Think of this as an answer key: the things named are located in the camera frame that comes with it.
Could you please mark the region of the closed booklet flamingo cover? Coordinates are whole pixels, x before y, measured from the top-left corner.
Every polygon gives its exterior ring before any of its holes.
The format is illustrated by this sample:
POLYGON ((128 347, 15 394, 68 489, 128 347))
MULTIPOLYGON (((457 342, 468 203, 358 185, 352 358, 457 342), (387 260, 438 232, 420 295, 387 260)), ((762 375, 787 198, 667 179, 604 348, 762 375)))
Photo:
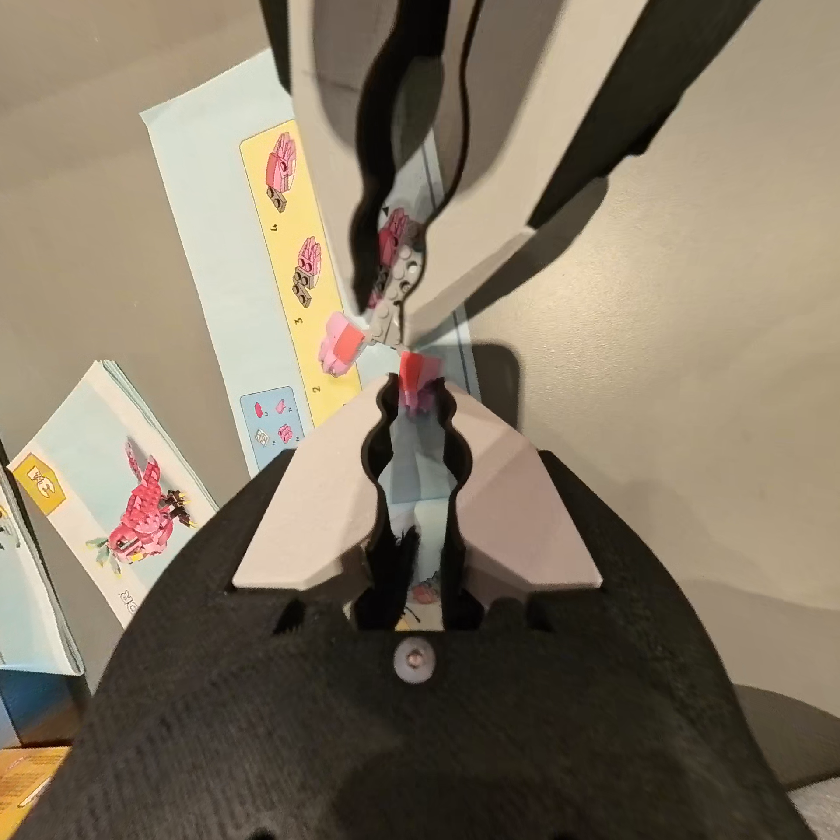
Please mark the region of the closed booklet flamingo cover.
POLYGON ((85 672, 5 469, 1 475, 1 668, 60 676, 85 672))

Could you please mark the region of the orange toy set box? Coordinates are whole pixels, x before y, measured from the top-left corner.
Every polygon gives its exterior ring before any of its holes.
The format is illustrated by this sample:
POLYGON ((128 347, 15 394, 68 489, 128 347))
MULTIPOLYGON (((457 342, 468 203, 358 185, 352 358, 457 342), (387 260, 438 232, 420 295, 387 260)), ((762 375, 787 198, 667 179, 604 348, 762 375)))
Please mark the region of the orange toy set box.
POLYGON ((70 746, 1 750, 1 838, 11 838, 49 786, 70 746))

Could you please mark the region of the grey desk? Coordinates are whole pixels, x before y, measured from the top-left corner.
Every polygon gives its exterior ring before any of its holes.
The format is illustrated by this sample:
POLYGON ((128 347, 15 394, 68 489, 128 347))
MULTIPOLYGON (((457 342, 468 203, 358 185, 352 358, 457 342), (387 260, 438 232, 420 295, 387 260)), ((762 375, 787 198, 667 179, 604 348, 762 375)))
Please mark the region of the grey desk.
MULTIPOLYGON (((668 567, 743 686, 838 714, 838 2, 762 2, 565 253, 471 317, 487 396, 668 567)), ((117 361, 222 505, 249 478, 140 113, 255 2, 2 2, 2 440, 117 361)))

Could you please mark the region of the white cloth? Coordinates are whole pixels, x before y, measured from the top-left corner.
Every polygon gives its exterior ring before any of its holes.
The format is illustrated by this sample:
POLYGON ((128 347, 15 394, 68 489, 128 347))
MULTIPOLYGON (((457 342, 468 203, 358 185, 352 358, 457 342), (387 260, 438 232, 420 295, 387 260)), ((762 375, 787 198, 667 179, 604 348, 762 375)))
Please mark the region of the white cloth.
POLYGON ((792 790, 789 798, 816 838, 839 839, 839 777, 792 790))

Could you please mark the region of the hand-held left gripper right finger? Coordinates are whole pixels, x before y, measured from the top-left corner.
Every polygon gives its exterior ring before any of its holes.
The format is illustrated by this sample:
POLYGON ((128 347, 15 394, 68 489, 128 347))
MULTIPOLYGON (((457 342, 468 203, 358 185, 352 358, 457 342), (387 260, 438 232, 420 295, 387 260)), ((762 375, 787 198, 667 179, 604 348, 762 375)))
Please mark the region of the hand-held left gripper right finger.
POLYGON ((445 621, 500 599, 595 590, 603 578, 540 452, 456 385, 438 382, 444 465, 456 480, 440 561, 445 621))

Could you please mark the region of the open light blue instruction booklet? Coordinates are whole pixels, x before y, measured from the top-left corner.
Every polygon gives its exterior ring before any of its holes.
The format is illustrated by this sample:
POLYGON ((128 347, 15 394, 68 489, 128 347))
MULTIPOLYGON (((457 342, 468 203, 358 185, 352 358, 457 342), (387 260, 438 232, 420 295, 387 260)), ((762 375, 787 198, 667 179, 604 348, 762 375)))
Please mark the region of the open light blue instruction booklet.
MULTIPOLYGON (((319 345, 328 316, 347 297, 330 255, 325 226, 308 173, 307 155, 291 97, 281 90, 268 50, 181 96, 141 113, 234 417, 248 475, 294 448, 373 380, 397 373, 399 353, 381 344, 362 352, 340 378, 321 373, 319 345), (294 145, 296 174, 276 196, 268 163, 283 140, 280 161, 294 145), (320 247, 309 304, 292 293, 301 247, 320 247)), ((377 227, 390 238, 425 222, 444 197, 434 133, 407 159, 380 211, 377 227)), ((480 400, 466 313, 456 309, 421 349, 442 361, 441 373, 480 400)), ((382 474, 397 536, 416 524, 421 534, 414 580, 397 629, 443 629, 439 552, 447 490, 443 430, 426 414, 400 415, 392 426, 396 458, 382 474)))

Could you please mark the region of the blue box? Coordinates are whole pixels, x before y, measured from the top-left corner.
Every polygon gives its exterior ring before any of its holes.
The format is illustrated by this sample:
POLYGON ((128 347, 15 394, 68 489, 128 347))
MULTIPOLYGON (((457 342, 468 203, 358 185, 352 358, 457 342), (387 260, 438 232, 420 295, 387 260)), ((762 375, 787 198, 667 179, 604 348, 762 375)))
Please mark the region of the blue box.
POLYGON ((69 746, 90 699, 82 676, 1 670, 1 748, 69 746))

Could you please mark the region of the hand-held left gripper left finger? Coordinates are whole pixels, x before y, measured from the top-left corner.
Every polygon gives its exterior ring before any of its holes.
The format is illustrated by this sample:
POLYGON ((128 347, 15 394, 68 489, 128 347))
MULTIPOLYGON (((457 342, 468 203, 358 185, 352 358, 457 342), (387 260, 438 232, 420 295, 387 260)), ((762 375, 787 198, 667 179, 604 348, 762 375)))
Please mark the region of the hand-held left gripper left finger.
POLYGON ((380 484, 392 462, 397 374, 376 377, 289 456, 233 575, 246 594, 359 598, 402 611, 414 530, 397 538, 380 484))

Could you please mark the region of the closed booklet red bird cover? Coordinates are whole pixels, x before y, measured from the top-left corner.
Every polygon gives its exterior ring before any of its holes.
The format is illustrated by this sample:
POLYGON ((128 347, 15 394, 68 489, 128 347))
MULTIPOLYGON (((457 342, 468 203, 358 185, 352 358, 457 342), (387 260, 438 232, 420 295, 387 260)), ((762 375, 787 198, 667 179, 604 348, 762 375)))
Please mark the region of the closed booklet red bird cover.
POLYGON ((119 366, 95 361, 9 468, 127 627, 217 505, 119 366))

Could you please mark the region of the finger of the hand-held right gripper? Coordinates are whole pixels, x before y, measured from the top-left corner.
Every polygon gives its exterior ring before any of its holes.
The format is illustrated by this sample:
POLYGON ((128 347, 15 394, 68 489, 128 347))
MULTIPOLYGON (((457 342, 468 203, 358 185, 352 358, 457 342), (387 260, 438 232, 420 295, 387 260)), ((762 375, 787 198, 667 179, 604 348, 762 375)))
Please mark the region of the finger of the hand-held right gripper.
POLYGON ((346 310, 362 314, 352 280, 351 225, 364 195, 356 151, 362 89, 391 33, 396 1, 291 1, 291 98, 332 267, 346 310))
POLYGON ((647 2, 484 2, 465 63, 465 159, 402 307, 420 344, 533 236, 530 216, 647 2))

